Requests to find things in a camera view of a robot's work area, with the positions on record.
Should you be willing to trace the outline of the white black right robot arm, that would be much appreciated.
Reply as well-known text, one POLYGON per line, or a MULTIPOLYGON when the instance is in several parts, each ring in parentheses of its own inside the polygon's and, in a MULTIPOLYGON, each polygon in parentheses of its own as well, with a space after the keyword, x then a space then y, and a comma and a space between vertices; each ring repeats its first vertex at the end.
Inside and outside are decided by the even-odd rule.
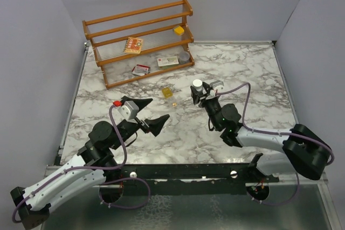
POLYGON ((227 94, 222 81, 208 84, 196 79, 190 89, 193 103, 208 114, 209 130, 220 132, 225 144, 274 151, 270 155, 255 155, 247 170, 253 182, 260 182, 275 173, 296 173, 310 180, 319 180, 325 167, 334 161, 331 147, 303 124, 283 130, 247 126, 245 115, 240 114, 233 103, 220 105, 219 97, 227 94))

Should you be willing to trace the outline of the white pill bottle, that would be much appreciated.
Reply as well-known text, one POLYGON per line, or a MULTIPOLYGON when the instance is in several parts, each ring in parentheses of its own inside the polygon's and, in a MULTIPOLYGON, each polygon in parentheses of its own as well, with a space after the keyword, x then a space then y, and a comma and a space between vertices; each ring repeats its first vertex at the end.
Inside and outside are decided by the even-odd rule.
POLYGON ((200 79, 195 79, 193 82, 192 82, 192 86, 193 88, 198 91, 198 92, 202 92, 203 91, 203 82, 202 80, 200 79))

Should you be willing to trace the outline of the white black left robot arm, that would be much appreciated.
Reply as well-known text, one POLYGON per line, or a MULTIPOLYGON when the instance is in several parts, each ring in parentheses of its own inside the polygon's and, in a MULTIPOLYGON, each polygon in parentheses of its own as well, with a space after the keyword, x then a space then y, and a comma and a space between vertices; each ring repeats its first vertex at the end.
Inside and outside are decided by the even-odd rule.
POLYGON ((10 194, 16 207, 12 213, 15 224, 33 229, 48 219, 50 213, 76 194, 96 185, 123 184, 138 177, 123 176, 121 163, 112 150, 121 147, 127 154, 125 141, 138 130, 158 136, 169 119, 140 120, 137 114, 151 103, 151 99, 132 99, 123 96, 109 108, 110 121, 96 123, 88 134, 88 141, 66 164, 30 187, 16 187, 10 194))

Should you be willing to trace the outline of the yellow clear pill organizer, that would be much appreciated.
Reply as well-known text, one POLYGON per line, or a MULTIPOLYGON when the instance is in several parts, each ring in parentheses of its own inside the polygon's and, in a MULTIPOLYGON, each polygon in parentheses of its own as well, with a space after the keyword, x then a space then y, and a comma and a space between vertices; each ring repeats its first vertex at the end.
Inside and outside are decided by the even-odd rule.
POLYGON ((176 108, 181 102, 181 98, 175 95, 169 87, 162 88, 161 92, 163 94, 166 104, 169 107, 176 108))

